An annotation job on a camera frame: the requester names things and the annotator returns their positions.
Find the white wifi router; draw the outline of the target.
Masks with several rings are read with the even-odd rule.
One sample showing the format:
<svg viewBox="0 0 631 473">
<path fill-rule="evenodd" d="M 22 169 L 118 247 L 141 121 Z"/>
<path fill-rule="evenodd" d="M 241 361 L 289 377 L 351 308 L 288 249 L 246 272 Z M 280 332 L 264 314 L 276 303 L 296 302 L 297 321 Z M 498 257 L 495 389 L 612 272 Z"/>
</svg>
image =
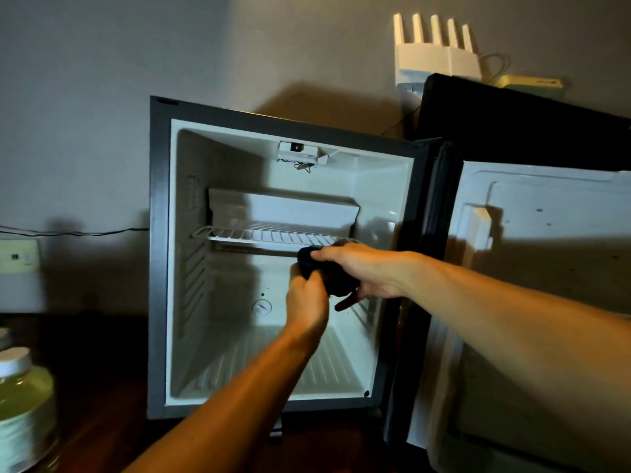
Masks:
<svg viewBox="0 0 631 473">
<path fill-rule="evenodd" d="M 460 28 L 453 18 L 447 20 L 447 43 L 443 41 L 440 18 L 430 17 L 431 40 L 425 41 L 421 15 L 412 17 L 413 41 L 405 39 L 404 22 L 401 14 L 395 14 L 393 21 L 394 39 L 394 81 L 395 86 L 417 96 L 428 78 L 433 74 L 483 80 L 479 56 L 473 46 L 468 24 Z"/>
</svg>

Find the white wall socket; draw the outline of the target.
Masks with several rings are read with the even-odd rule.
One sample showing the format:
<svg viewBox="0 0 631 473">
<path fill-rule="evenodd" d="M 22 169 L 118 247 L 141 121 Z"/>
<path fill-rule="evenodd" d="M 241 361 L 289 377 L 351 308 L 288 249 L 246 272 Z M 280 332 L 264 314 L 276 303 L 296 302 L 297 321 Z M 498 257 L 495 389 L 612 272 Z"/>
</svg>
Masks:
<svg viewBox="0 0 631 473">
<path fill-rule="evenodd" d="M 0 275 L 40 270 L 40 250 L 35 238 L 0 239 Z"/>
</svg>

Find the black mini fridge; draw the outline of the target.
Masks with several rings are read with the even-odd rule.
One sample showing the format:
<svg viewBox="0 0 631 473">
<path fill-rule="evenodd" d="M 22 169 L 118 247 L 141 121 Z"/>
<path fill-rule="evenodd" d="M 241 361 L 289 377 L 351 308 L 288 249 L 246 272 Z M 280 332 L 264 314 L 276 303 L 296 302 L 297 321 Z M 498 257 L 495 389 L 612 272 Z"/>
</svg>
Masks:
<svg viewBox="0 0 631 473">
<path fill-rule="evenodd" d="M 279 161 L 317 146 L 327 165 Z M 149 419 L 188 416 L 280 334 L 297 252 L 191 238 L 205 225 L 328 228 L 384 250 L 417 250 L 431 165 L 444 141 L 404 141 L 152 96 Z M 269 300 L 256 317 L 252 305 Z"/>
</svg>

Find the mini fridge door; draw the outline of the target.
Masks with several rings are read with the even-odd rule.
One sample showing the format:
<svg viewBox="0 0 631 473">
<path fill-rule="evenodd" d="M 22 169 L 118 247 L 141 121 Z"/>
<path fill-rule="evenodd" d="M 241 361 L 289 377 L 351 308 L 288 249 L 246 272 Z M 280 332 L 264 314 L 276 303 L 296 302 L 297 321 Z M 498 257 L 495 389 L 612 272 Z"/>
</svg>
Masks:
<svg viewBox="0 0 631 473">
<path fill-rule="evenodd" d="M 631 473 L 631 117 L 431 75 L 384 441 L 439 473 Z M 470 279 L 441 293 L 444 276 Z"/>
</svg>

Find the yellow flat box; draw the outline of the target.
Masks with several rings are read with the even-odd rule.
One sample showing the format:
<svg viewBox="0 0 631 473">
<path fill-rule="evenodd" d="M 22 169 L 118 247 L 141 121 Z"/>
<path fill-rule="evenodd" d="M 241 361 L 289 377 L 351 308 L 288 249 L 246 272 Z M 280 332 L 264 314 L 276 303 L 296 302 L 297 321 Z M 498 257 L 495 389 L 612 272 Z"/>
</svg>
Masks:
<svg viewBox="0 0 631 473">
<path fill-rule="evenodd" d="M 541 78 L 536 76 L 507 74 L 500 77 L 494 83 L 494 86 L 513 90 L 563 89 L 564 83 L 558 78 Z"/>
</svg>

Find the clear bottle with white cap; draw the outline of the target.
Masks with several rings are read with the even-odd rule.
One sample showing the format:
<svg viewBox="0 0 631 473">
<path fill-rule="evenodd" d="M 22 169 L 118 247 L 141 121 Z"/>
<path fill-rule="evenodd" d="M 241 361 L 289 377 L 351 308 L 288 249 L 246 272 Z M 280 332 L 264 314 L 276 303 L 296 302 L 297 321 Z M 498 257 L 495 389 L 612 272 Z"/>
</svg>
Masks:
<svg viewBox="0 0 631 473">
<path fill-rule="evenodd" d="M 30 350 L 0 351 L 0 473 L 56 473 L 59 432 L 54 377 Z"/>
</svg>

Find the black bottle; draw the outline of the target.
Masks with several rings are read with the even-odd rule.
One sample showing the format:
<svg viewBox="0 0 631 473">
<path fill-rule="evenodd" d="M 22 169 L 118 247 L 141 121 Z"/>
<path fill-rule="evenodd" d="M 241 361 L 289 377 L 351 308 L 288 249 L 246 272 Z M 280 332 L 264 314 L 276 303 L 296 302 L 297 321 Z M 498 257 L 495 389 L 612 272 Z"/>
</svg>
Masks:
<svg viewBox="0 0 631 473">
<path fill-rule="evenodd" d="M 308 280 L 314 271 L 319 271 L 329 296 L 345 297 L 356 291 L 360 281 L 348 274 L 338 263 L 312 258 L 311 253 L 321 249 L 321 246 L 305 246 L 297 251 L 296 259 L 302 277 Z"/>
</svg>

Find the person's left hand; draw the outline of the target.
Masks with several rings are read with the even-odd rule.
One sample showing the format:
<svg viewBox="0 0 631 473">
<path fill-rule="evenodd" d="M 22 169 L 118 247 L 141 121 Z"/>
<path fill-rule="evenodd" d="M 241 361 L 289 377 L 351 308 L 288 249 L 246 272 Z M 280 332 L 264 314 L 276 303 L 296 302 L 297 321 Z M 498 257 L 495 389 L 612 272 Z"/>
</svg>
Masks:
<svg viewBox="0 0 631 473">
<path fill-rule="evenodd" d="M 308 280 L 303 278 L 299 290 L 289 291 L 288 284 L 286 314 L 285 331 L 316 349 L 329 318 L 329 295 L 319 271 L 314 271 Z"/>
</svg>

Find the person's right forearm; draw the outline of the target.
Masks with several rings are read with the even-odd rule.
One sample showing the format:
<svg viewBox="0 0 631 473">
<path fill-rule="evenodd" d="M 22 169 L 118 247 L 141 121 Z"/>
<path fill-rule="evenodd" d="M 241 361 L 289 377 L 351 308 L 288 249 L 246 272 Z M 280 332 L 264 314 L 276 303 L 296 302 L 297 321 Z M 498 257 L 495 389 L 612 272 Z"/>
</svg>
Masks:
<svg viewBox="0 0 631 473">
<path fill-rule="evenodd" d="M 425 255 L 419 263 L 422 308 L 631 473 L 630 319 Z"/>
</svg>

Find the person's right hand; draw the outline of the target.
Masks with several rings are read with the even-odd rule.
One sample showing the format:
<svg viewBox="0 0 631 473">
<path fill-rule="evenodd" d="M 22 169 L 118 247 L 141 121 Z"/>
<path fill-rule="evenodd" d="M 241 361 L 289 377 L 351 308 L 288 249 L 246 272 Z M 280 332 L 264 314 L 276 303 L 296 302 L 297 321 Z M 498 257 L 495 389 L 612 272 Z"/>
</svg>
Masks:
<svg viewBox="0 0 631 473">
<path fill-rule="evenodd" d="M 361 300 L 376 296 L 383 299 L 407 298 L 423 304 L 419 278 L 422 255 L 414 252 L 391 252 L 361 244 L 328 246 L 311 253 L 318 262 L 333 262 L 359 286 L 335 306 L 336 311 L 350 308 Z"/>
</svg>

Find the fridge light unit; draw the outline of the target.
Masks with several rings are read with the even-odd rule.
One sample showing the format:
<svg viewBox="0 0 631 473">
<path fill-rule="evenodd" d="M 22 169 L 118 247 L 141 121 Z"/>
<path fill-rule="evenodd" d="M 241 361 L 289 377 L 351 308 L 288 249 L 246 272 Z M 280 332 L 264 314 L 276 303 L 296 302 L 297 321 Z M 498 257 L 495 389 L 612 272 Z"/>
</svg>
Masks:
<svg viewBox="0 0 631 473">
<path fill-rule="evenodd" d="M 329 155 L 317 146 L 302 144 L 299 142 L 279 143 L 277 159 L 297 164 L 298 166 L 324 166 L 327 165 Z"/>
</svg>

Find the person's left forearm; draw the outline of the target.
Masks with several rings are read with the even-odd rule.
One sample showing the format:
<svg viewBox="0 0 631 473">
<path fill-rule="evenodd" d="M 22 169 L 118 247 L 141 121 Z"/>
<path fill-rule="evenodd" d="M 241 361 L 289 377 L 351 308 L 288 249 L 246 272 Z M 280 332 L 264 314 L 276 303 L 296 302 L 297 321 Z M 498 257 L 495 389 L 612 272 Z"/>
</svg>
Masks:
<svg viewBox="0 0 631 473">
<path fill-rule="evenodd" d="M 288 321 L 241 374 L 122 473 L 238 473 L 269 435 L 324 329 Z"/>
</svg>

